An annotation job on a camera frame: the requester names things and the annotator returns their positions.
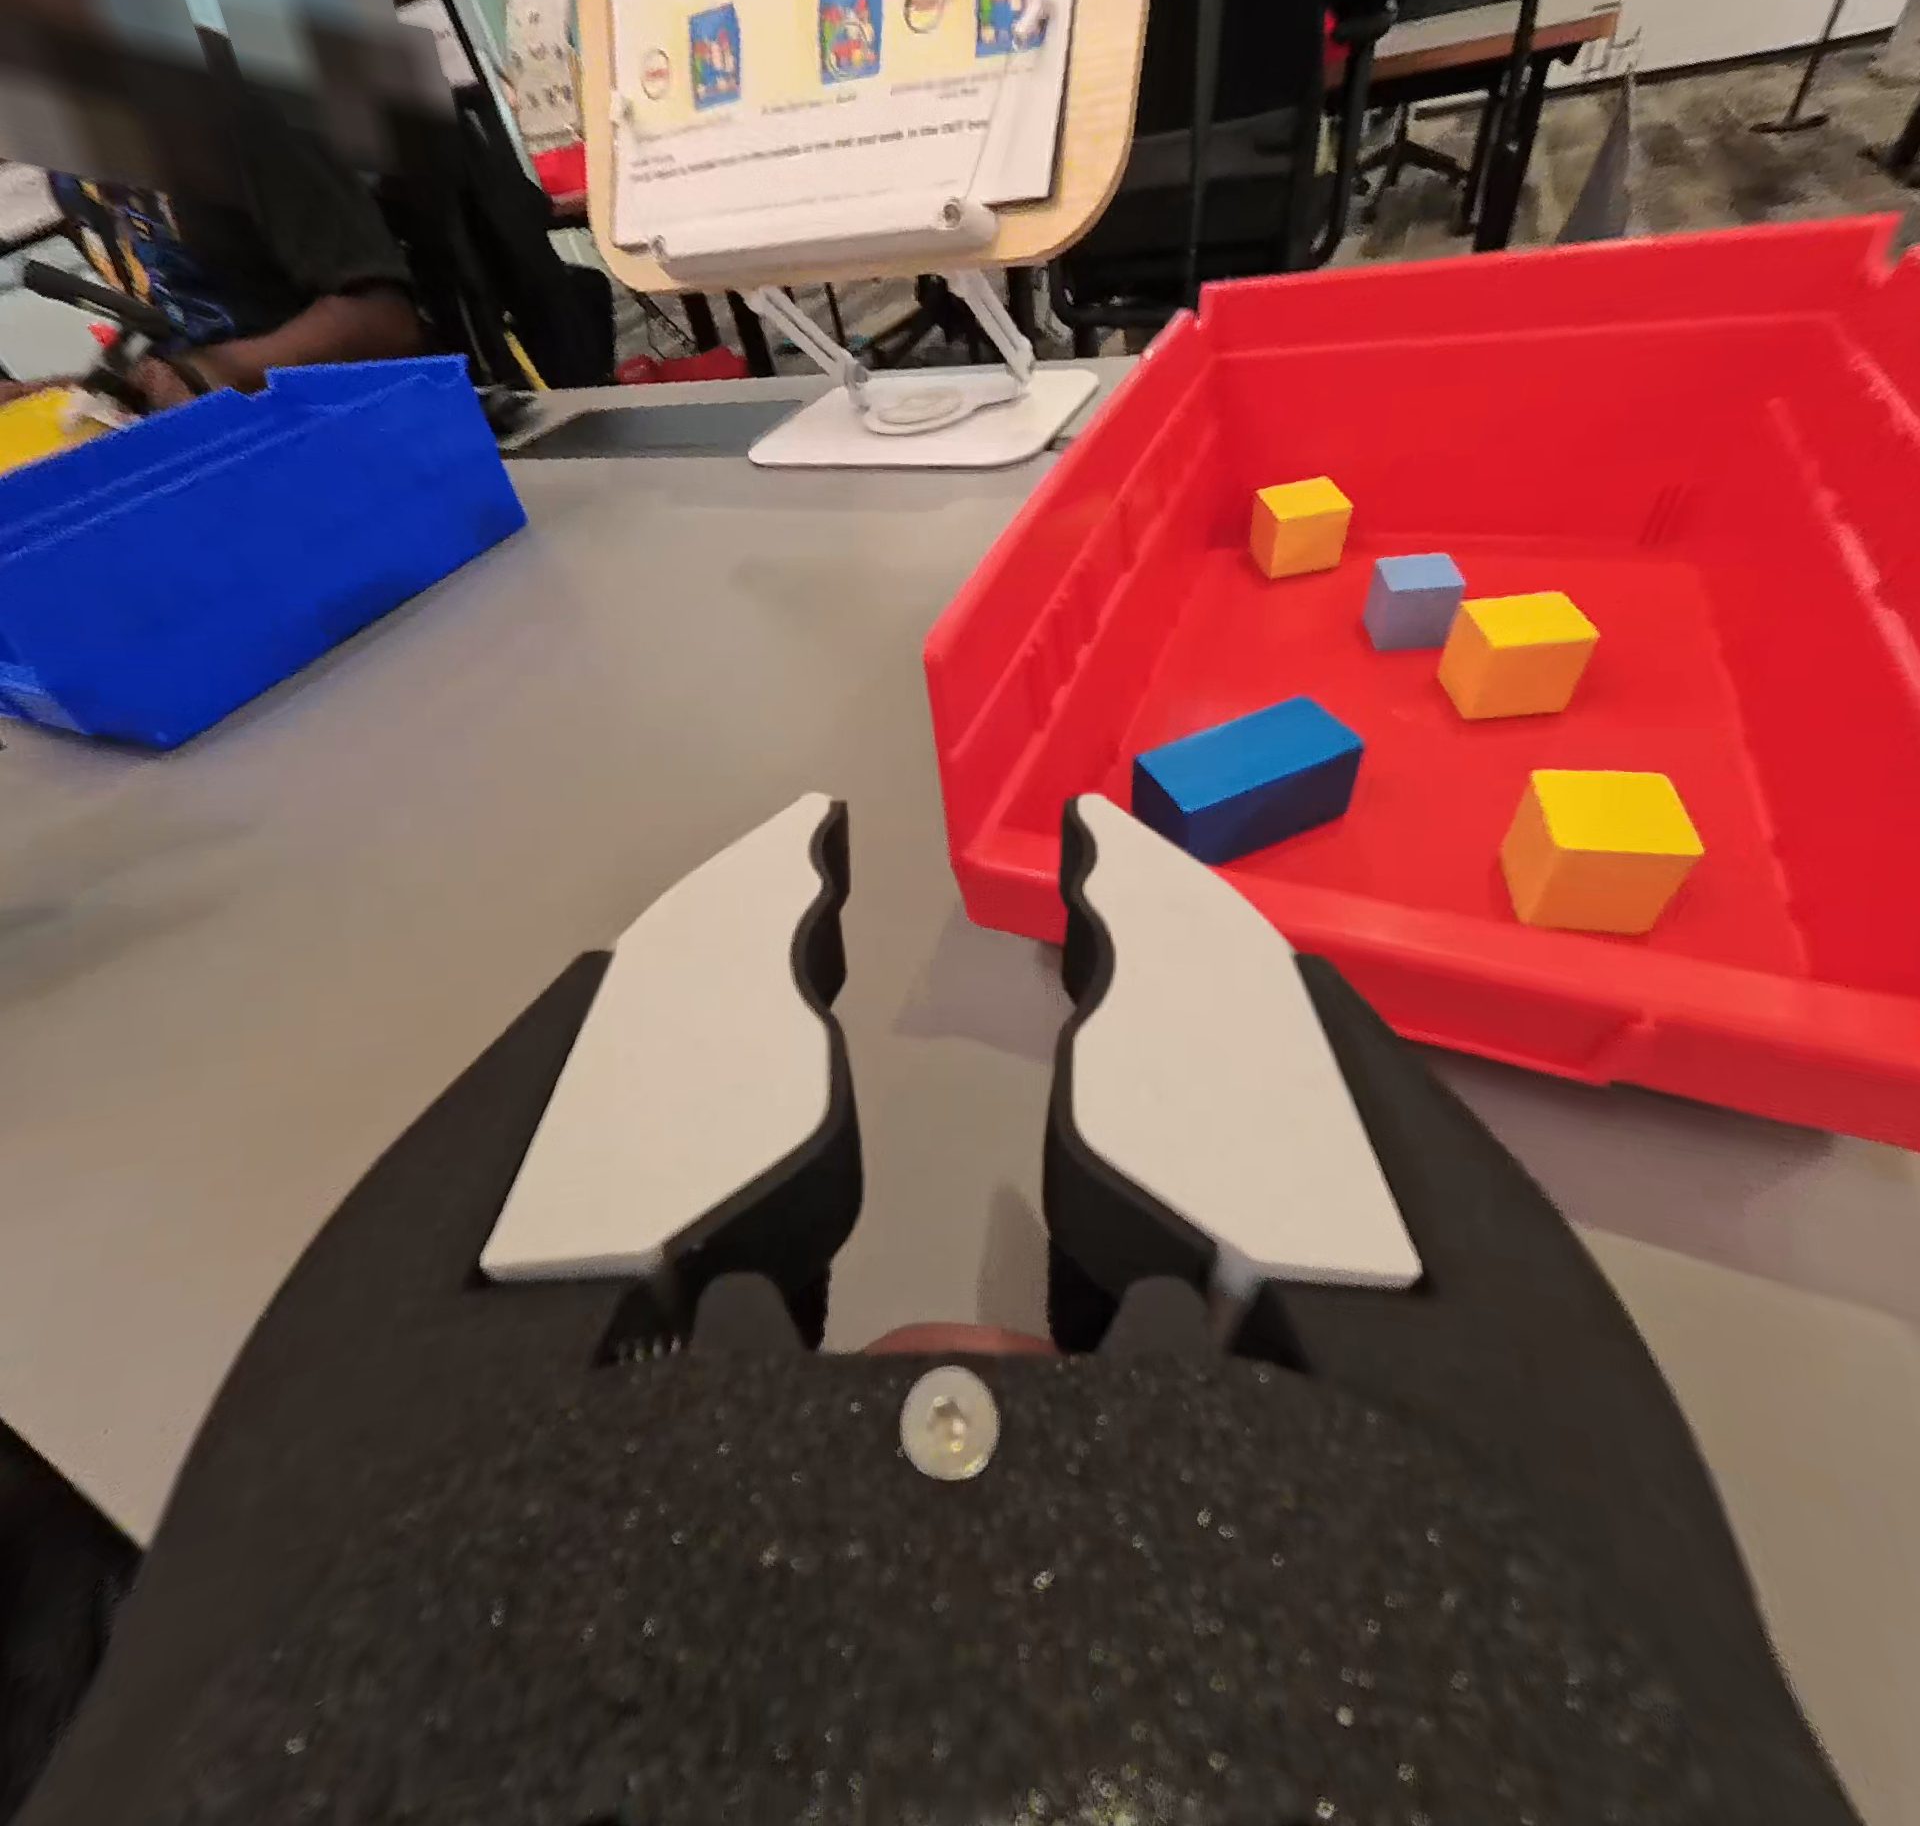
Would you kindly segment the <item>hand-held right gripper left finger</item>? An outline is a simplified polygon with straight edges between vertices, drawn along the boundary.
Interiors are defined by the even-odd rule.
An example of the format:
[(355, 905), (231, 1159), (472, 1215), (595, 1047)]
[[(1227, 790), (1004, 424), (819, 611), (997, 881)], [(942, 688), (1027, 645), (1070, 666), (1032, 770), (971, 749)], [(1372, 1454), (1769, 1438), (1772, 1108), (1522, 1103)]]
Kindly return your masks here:
[(613, 944), (482, 1247), (492, 1284), (829, 1277), (861, 1209), (844, 801), (804, 796)]

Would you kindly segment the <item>red plastic bin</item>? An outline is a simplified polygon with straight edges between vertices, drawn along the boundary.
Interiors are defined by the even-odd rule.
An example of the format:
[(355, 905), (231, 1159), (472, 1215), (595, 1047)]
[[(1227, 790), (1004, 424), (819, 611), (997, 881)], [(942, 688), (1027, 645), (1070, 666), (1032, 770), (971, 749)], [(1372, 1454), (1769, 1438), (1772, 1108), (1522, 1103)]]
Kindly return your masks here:
[[(925, 641), (969, 919), (1060, 941), (1065, 801), (1305, 695), (1354, 806), (1226, 878), (1402, 1035), (1915, 1150), (1915, 308), (1876, 216), (1214, 285)], [(1270, 583), (1254, 496), (1313, 477), (1342, 563)], [(1567, 712), (1467, 722), (1442, 650), (1373, 652), (1423, 552), (1594, 620)], [(1651, 932), (1515, 919), (1537, 767), (1676, 786), (1707, 853)]]

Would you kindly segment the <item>yellow wooden cube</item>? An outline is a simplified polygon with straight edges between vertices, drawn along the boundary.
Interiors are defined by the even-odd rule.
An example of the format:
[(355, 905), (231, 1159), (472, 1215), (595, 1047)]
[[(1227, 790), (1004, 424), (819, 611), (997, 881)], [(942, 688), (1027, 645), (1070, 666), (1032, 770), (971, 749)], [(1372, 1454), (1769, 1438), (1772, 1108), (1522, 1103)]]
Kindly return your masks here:
[(1665, 773), (1537, 767), (1497, 861), (1519, 925), (1640, 938), (1706, 853)]

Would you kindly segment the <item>clipboard with instruction sheet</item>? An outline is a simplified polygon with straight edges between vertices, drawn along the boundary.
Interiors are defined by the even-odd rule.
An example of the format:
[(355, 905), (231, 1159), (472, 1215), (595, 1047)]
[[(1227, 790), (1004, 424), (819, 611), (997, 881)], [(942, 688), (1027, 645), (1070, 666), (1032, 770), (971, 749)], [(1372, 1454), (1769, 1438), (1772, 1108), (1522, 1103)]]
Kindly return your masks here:
[(1148, 0), (576, 0), (586, 218), (653, 293), (1039, 269), (1116, 198)]

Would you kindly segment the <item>yellow plastic bin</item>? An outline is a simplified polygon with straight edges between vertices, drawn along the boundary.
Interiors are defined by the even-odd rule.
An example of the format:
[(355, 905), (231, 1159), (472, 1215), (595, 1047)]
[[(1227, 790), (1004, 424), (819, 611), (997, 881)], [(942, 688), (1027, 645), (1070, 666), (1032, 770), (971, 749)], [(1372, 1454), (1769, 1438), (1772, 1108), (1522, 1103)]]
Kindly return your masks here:
[(1, 404), (1, 473), (74, 451), (101, 434), (69, 383), (31, 388)]

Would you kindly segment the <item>light blue wooden cube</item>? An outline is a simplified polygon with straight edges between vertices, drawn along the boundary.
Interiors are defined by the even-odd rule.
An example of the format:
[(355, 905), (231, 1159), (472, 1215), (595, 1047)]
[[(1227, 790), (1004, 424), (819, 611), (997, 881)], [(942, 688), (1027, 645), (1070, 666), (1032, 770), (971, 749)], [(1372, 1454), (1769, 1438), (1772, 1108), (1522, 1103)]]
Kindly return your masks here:
[(1467, 591), (1446, 552), (1379, 556), (1360, 627), (1377, 654), (1425, 654), (1446, 645)]

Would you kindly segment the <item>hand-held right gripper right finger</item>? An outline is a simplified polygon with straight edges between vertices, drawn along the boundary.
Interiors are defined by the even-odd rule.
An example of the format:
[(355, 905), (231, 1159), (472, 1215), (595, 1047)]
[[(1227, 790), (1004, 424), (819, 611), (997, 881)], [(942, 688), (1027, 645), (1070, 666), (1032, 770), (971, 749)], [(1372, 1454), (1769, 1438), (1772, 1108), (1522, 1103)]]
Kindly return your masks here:
[(1423, 1262), (1298, 955), (1102, 796), (1062, 815), (1050, 1243), (1103, 1295), (1409, 1290)]

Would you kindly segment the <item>blue plastic bin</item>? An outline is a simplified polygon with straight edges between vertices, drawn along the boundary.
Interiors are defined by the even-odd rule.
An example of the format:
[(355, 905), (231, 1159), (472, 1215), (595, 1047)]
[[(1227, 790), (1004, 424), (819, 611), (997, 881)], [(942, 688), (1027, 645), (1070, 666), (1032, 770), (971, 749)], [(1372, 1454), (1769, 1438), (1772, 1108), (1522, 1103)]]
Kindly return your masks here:
[(5, 473), (5, 718), (181, 749), (523, 528), (463, 358), (136, 420)]

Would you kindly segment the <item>wooden table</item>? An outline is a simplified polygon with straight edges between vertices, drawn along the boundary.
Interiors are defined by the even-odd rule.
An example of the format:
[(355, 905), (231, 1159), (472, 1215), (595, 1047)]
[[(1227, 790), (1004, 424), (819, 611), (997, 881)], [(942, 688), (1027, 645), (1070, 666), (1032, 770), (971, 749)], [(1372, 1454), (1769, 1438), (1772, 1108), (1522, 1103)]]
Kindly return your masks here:
[[(1373, 53), (1364, 110), (1389, 114), (1395, 128), (1389, 143), (1357, 159), (1359, 222), (1373, 226), (1397, 178), (1423, 170), (1454, 187), (1453, 229), (1470, 233), (1476, 254), (1504, 252), (1543, 123), (1550, 69), (1615, 39), (1619, 14), (1619, 0), (1543, 0), (1524, 24), (1524, 3), (1500, 0), (1389, 29)], [(1470, 159), (1451, 159), (1409, 135), (1417, 107), (1464, 96), (1482, 99)]]

